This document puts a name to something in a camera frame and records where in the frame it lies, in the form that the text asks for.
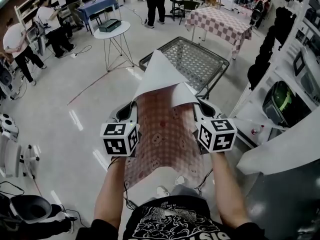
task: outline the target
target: round white table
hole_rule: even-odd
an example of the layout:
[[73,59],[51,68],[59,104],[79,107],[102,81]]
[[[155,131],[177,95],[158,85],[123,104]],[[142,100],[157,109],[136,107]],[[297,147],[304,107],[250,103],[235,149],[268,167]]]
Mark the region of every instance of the round white table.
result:
[[[130,23],[127,22],[127,21],[121,21],[121,25],[118,26],[116,29],[114,29],[113,31],[111,32],[101,32],[99,29],[97,29],[95,32],[94,32],[94,37],[96,39],[103,39],[103,45],[104,45],[104,57],[105,57],[105,66],[106,66],[106,71],[110,71],[109,70],[109,57],[110,57],[110,48],[111,48],[111,43],[113,44],[113,46],[117,49],[117,51],[120,53],[120,56],[124,55],[127,57],[128,61],[130,62],[130,64],[134,67],[135,64],[134,64],[134,61],[132,59],[132,56],[131,56],[131,53],[130,53],[130,50],[129,50],[129,47],[128,47],[128,43],[127,43],[127,40],[126,40],[126,37],[125,37],[125,32],[130,28]],[[115,39],[115,37],[117,36],[120,36],[120,44],[117,42],[117,40]],[[126,44],[126,47],[128,49],[128,52],[129,52],[129,55],[130,55],[130,58],[129,56],[126,54],[126,52],[123,50],[122,48],[122,36],[124,38],[124,41],[125,41],[125,44]],[[106,53],[106,39],[109,39],[109,52],[108,52],[108,60],[107,60],[107,53]]]

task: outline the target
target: man in white shirt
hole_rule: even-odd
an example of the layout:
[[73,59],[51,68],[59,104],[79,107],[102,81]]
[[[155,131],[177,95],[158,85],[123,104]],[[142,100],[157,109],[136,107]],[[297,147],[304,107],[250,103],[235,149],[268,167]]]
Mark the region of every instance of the man in white shirt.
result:
[[49,8],[49,0],[40,0],[39,5],[40,7],[36,13],[35,19],[44,28],[45,36],[52,45],[55,56],[61,58],[65,52],[60,46],[68,52],[71,52],[75,48],[75,45],[69,43],[65,31],[59,23],[57,18],[59,10]]
[[3,48],[7,54],[12,54],[15,62],[21,69],[24,76],[28,79],[29,83],[33,86],[36,85],[36,81],[32,78],[26,57],[31,60],[33,64],[36,64],[40,69],[44,70],[47,68],[41,59],[34,54],[30,46],[26,42],[27,32],[21,23],[14,24],[14,19],[11,18],[6,23],[8,29],[3,37]]

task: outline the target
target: checkered cloth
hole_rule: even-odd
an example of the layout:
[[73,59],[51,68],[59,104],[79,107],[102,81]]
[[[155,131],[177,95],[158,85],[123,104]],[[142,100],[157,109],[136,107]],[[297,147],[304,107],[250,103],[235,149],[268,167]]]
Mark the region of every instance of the checkered cloth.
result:
[[193,10],[185,22],[188,31],[195,25],[227,40],[235,59],[245,39],[251,40],[252,28],[241,20],[212,7]]
[[170,106],[173,89],[144,93],[137,99],[139,132],[135,158],[127,158],[124,183],[127,188],[159,167],[172,167],[197,186],[205,177],[203,156],[193,132],[196,130],[193,105]]

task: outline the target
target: green device on table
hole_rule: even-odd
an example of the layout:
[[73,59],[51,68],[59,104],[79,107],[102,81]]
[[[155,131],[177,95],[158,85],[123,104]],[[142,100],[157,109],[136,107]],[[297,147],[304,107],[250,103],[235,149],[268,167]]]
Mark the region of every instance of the green device on table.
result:
[[117,27],[121,25],[121,20],[118,19],[109,19],[106,21],[106,23],[99,26],[100,32],[112,32]]

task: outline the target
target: white floor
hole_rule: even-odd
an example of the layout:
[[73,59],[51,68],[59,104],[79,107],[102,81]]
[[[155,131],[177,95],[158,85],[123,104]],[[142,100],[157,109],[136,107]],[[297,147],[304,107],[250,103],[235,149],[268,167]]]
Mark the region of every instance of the white floor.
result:
[[[168,0],[166,8],[168,13],[171,8]],[[191,39],[192,33],[186,30],[184,21],[179,25],[179,19],[173,21],[166,18],[164,25],[155,23],[154,29],[142,26],[141,19],[129,9],[135,10],[144,21],[147,16],[146,2],[136,2],[120,9],[122,19],[131,24],[125,36],[137,65],[144,56],[178,36]],[[252,34],[252,40],[244,42],[237,59],[231,60],[230,67],[210,94],[209,100],[227,115],[245,89],[248,69],[259,53],[264,36],[255,33]],[[201,34],[202,31],[197,28],[194,36],[196,42]],[[90,32],[83,29],[74,33],[71,42],[77,44],[76,52],[88,45],[91,45],[92,49],[79,54],[75,59],[69,56],[57,59],[50,55],[51,52],[47,49],[42,59],[46,59],[48,68],[40,70],[35,67],[32,73],[37,85],[28,84],[21,99],[6,100],[0,109],[12,116],[19,127],[18,141],[22,145],[37,146],[40,162],[36,183],[43,197],[54,202],[51,191],[55,191],[61,202],[66,207],[79,211],[84,223],[88,224],[93,219],[96,197],[106,174],[94,155],[94,152],[100,152],[105,156],[99,137],[101,123],[115,107],[132,99],[143,71],[137,66],[130,67],[126,62],[121,65],[122,68],[104,76],[68,105],[75,96],[106,73],[102,40],[95,39]],[[225,40],[209,33],[202,45],[224,58],[229,56],[232,48]],[[117,56],[117,51],[111,48],[111,61]],[[119,58],[115,65],[121,62],[123,59]],[[171,168],[159,168],[129,190],[129,199],[141,205],[156,195],[155,186],[163,185],[171,190],[176,176],[177,173]],[[39,194],[32,180],[9,180],[25,189],[27,194]],[[205,187],[208,190],[204,191],[204,195],[210,201],[214,213],[212,177],[208,178]],[[12,193],[15,191],[10,186],[3,186],[1,190]],[[122,238],[129,216],[130,210],[125,207],[119,239]],[[51,239],[74,238],[75,234],[61,234]]]

